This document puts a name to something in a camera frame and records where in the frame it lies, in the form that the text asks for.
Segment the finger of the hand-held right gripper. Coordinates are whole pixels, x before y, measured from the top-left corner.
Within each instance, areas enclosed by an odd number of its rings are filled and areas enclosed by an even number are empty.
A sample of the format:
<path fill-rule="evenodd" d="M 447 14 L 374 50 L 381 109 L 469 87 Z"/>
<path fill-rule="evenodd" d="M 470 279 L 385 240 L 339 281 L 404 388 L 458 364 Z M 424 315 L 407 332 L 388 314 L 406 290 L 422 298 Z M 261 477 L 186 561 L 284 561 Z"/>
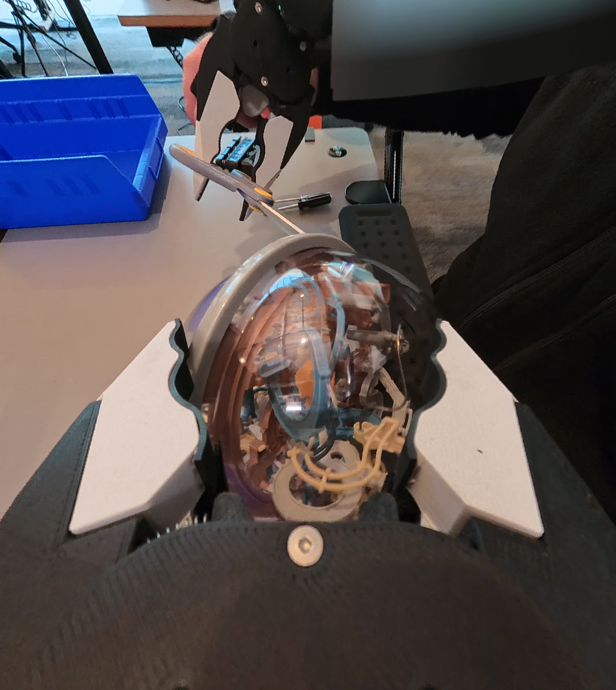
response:
<path fill-rule="evenodd" d="M 212 163 L 220 151 L 224 127 L 235 119 L 239 110 L 238 95 L 234 82 L 217 71 L 202 114 L 198 115 L 195 133 L 195 155 Z M 209 181 L 195 173 L 195 198 L 201 200 Z"/>
<path fill-rule="evenodd" d="M 252 179 L 255 186 L 271 193 L 272 185 L 284 167 L 284 156 L 294 124 L 284 116 L 263 117 L 256 119 L 256 140 L 259 153 L 253 172 L 244 176 Z"/>

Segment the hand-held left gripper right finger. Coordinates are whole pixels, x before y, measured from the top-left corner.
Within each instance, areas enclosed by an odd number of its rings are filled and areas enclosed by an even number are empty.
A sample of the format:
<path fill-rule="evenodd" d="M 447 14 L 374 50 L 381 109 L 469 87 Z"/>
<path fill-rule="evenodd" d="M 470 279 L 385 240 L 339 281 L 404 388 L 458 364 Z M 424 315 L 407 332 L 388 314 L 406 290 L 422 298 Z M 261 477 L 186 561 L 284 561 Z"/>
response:
<path fill-rule="evenodd" d="M 420 525 L 457 536 L 472 518 L 528 538 L 544 533 L 516 411 L 516 398 L 449 322 L 433 372 L 441 387 L 414 416 L 408 486 Z"/>

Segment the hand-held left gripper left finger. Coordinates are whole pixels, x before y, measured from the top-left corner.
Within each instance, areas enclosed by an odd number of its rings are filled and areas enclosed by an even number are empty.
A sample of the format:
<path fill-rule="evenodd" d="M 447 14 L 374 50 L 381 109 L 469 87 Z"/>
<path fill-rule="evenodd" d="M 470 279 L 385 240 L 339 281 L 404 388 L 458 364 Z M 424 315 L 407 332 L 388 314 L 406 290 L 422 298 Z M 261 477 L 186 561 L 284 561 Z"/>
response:
<path fill-rule="evenodd" d="M 131 518 L 169 533 L 192 513 L 204 492 L 195 462 L 207 429 L 190 402 L 188 353 L 181 321 L 167 323 L 101 394 L 72 534 Z"/>

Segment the orange grey scissors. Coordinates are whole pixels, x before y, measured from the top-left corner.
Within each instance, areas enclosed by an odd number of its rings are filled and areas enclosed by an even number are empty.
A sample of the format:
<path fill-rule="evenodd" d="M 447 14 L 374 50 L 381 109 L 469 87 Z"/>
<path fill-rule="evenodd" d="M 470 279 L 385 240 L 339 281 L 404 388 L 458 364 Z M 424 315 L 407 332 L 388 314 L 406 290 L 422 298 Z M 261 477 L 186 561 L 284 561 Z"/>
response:
<path fill-rule="evenodd" d="M 169 153 L 174 160 L 183 164 L 193 172 L 198 173 L 204 179 L 212 181 L 223 188 L 240 196 L 248 203 L 249 208 L 260 212 L 265 217 L 272 219 L 288 235 L 303 235 L 304 230 L 286 218 L 274 208 L 274 198 L 265 189 L 242 174 L 227 172 L 213 163 L 197 157 L 195 153 L 180 144 L 171 144 Z"/>

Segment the small black screwdriver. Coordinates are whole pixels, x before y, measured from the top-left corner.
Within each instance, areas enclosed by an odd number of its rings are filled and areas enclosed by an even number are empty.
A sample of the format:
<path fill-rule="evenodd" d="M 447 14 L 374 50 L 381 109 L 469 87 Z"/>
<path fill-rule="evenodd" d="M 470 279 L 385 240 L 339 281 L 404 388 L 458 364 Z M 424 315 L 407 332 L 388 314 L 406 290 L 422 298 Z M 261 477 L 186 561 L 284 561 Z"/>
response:
<path fill-rule="evenodd" d="M 274 205 L 280 212 L 311 211 L 316 208 L 329 206 L 331 201 L 332 197 L 330 193 L 317 193 L 275 199 Z"/>

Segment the clear maze ball toy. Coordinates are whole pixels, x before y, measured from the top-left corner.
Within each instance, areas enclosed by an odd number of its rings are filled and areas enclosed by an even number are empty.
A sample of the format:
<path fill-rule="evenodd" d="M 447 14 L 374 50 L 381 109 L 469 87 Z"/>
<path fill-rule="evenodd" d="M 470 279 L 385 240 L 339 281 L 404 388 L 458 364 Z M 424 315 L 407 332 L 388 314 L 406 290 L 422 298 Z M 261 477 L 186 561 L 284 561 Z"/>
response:
<path fill-rule="evenodd" d="M 332 235 L 295 235 L 252 255 L 195 322 L 197 518 L 228 491 L 257 520 L 355 520 L 385 494 L 396 519 L 422 521 L 414 420 L 443 386 L 430 288 Z"/>

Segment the orange bin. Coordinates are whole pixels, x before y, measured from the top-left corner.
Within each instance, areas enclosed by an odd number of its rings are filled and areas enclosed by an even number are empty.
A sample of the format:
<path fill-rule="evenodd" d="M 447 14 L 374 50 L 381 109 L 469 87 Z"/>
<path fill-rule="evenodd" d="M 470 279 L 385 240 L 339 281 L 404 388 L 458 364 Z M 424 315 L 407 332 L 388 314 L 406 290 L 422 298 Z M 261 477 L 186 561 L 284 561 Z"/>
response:
<path fill-rule="evenodd" d="M 184 109 L 190 120 L 196 121 L 196 96 L 192 93 L 191 87 L 195 79 L 202 59 L 204 49 L 209 40 L 213 37 L 212 32 L 205 33 L 198 39 L 193 49 L 183 58 L 183 96 Z"/>

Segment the small wooden office table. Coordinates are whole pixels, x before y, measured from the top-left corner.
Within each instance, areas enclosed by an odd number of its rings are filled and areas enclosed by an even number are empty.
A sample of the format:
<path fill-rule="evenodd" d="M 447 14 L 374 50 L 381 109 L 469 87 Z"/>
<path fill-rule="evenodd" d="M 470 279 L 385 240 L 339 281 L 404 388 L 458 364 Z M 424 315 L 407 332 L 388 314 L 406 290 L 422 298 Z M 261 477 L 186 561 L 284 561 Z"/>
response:
<path fill-rule="evenodd" d="M 124 27 L 208 28 L 221 12 L 218 1 L 125 1 L 116 15 Z"/>

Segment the black stand pole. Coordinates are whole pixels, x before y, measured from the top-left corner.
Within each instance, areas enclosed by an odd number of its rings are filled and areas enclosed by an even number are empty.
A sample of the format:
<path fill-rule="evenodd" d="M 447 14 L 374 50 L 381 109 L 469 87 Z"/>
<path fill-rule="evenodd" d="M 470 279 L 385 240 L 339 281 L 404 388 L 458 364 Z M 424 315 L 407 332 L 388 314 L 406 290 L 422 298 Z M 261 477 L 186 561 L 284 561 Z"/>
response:
<path fill-rule="evenodd" d="M 105 55 L 105 51 L 97 38 L 82 2 L 66 0 L 63 1 L 63 3 L 80 34 L 83 44 L 92 58 L 97 72 L 100 74 L 113 74 L 114 70 Z"/>

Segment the black perforated wrist rest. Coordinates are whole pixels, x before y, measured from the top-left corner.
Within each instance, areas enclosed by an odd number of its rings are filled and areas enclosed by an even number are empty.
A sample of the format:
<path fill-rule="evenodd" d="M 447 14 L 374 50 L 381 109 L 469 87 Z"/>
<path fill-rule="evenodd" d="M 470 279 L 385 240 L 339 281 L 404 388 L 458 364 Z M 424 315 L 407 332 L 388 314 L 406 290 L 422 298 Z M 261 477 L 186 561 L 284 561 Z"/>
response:
<path fill-rule="evenodd" d="M 385 131 L 384 179 L 360 180 L 347 185 L 347 206 L 338 220 L 344 241 L 359 254 L 383 263 L 432 298 L 431 283 L 404 206 L 401 130 Z"/>

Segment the blue storage bin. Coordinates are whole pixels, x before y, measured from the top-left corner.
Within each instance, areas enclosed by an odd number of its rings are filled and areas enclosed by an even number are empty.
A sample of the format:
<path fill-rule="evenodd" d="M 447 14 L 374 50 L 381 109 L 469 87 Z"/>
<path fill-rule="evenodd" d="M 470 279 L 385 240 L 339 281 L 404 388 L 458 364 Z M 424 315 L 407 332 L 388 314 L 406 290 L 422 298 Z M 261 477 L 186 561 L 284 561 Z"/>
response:
<path fill-rule="evenodd" d="M 0 229 L 146 220 L 166 136 L 136 74 L 0 80 Z"/>

